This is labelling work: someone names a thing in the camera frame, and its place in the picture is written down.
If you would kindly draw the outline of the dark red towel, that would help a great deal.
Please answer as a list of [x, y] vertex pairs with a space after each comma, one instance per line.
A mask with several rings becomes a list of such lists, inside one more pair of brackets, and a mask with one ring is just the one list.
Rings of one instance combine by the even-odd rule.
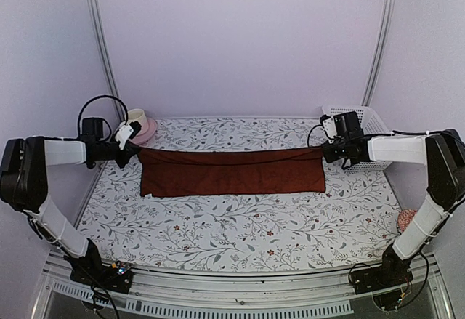
[[326, 191], [316, 148], [251, 152], [182, 152], [144, 148], [142, 196], [261, 195]]

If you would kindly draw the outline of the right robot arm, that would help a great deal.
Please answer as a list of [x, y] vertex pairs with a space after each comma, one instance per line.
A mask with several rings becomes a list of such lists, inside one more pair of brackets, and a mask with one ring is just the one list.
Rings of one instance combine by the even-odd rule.
[[464, 140], [448, 128], [422, 132], [392, 130], [367, 133], [355, 111], [323, 115], [323, 157], [354, 166], [391, 163], [414, 175], [416, 214], [386, 248], [376, 281], [383, 287], [399, 280], [423, 247], [437, 236], [451, 214], [464, 203]]

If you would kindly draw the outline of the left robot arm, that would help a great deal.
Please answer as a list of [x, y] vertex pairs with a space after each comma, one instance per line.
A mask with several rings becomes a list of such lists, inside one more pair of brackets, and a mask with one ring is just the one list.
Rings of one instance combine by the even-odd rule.
[[41, 238], [61, 248], [75, 271], [93, 286], [108, 279], [96, 245], [72, 226], [52, 200], [47, 169], [81, 165], [93, 169], [103, 161], [124, 168], [140, 147], [131, 140], [141, 125], [127, 121], [116, 134], [104, 139], [102, 118], [86, 118], [77, 138], [32, 136], [7, 141], [1, 160], [1, 200], [25, 214]]

